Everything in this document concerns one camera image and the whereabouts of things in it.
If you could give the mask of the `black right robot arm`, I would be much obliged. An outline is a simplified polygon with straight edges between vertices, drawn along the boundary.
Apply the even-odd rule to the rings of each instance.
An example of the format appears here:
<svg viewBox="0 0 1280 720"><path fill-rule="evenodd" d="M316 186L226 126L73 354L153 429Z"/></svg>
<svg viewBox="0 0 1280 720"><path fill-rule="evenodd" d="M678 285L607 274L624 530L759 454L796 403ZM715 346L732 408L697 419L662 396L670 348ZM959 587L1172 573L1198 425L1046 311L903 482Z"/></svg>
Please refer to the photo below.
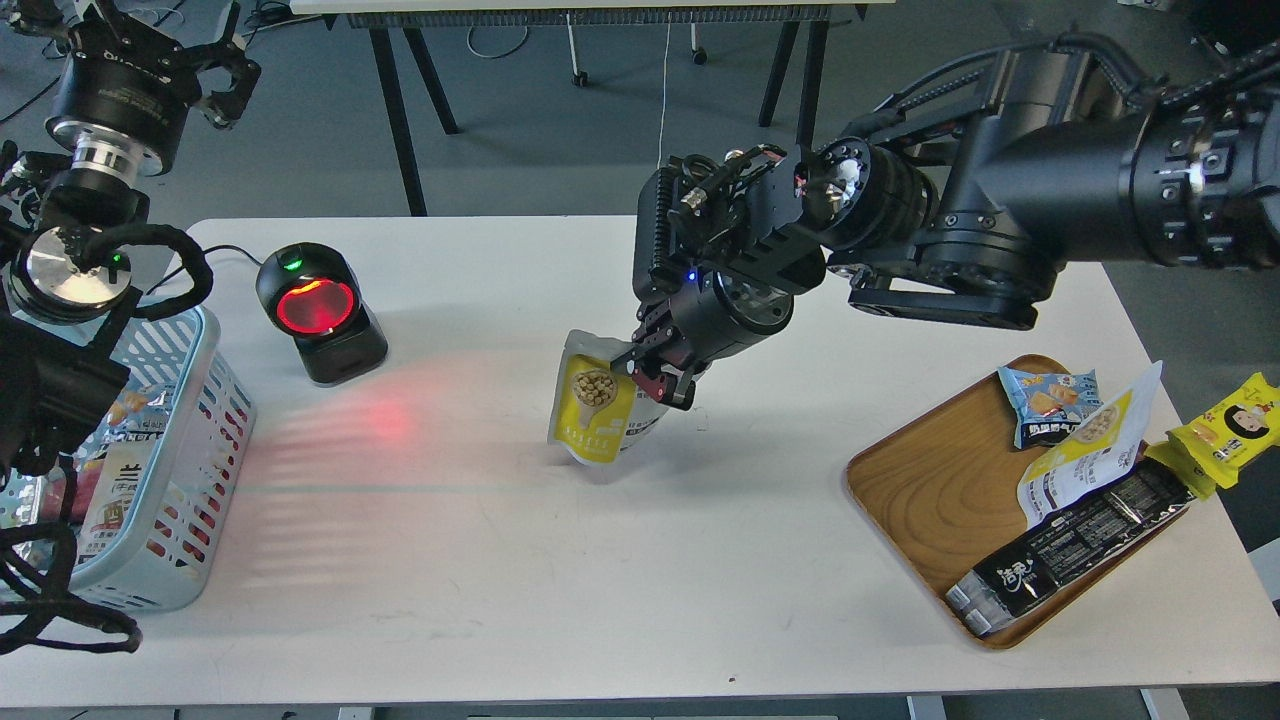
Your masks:
<svg viewBox="0 0 1280 720"><path fill-rule="evenodd" d="M942 65L819 149L669 158L637 205L637 329L612 357L657 402L849 279L864 313L1014 331L1071 261L1277 265L1277 45L1181 87L1093 33Z"/></svg>

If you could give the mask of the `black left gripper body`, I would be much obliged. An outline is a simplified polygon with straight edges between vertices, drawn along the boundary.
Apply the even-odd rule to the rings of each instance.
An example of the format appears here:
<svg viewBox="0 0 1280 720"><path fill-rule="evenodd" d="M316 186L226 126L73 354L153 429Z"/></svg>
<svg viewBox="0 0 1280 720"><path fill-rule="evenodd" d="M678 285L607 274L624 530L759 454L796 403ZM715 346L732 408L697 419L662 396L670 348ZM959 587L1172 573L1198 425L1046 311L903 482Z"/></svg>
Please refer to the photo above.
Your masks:
<svg viewBox="0 0 1280 720"><path fill-rule="evenodd" d="M140 20L123 20L122 28L125 44L104 20L70 28L70 51L45 128L68 150L76 128L108 128L143 146L146 176L165 174L201 85L195 73L160 64L177 45L173 38Z"/></svg>

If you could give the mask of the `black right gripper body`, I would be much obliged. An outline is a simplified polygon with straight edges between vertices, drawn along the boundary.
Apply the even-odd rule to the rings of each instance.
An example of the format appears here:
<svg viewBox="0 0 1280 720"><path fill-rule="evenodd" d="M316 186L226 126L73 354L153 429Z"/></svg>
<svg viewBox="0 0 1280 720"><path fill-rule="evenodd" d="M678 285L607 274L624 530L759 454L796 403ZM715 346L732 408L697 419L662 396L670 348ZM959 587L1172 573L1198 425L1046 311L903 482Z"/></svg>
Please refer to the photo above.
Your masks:
<svg viewBox="0 0 1280 720"><path fill-rule="evenodd" d="M637 200L637 329L673 325L675 363L730 357L777 334L826 273L829 214L800 147L666 159Z"/></svg>

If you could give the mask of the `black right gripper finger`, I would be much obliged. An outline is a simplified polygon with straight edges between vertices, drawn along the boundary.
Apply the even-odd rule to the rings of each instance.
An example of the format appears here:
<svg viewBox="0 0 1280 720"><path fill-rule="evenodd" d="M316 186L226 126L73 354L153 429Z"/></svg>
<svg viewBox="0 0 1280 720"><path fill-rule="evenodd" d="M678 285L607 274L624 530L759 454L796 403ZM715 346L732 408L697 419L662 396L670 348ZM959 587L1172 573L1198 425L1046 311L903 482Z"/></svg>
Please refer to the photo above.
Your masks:
<svg viewBox="0 0 1280 720"><path fill-rule="evenodd" d="M634 341L627 348L609 360L608 369L617 375L627 375L635 383L635 361L652 355L664 357L663 352L677 338L678 331L673 325L663 325L655 329L641 327L636 331Z"/></svg>
<svg viewBox="0 0 1280 720"><path fill-rule="evenodd" d="M705 370L703 360L675 363L652 355L635 361L635 383L655 402L687 411L695 400L698 378Z"/></svg>

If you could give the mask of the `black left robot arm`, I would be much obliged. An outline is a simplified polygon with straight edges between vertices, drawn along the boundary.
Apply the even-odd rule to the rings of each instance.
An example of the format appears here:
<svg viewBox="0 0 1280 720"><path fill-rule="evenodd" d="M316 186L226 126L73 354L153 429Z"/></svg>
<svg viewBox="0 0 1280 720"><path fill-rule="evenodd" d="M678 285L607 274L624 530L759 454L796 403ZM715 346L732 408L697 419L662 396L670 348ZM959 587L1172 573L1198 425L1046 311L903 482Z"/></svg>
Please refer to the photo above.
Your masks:
<svg viewBox="0 0 1280 720"><path fill-rule="evenodd" d="M207 44L184 46L113 1L5 1L3 23L65 58L47 135L56 152L3 145L3 479L44 477L90 438L129 368L133 320L159 322L212 291L205 252L148 222L142 176L168 173L191 110L242 118L260 65L228 3Z"/></svg>

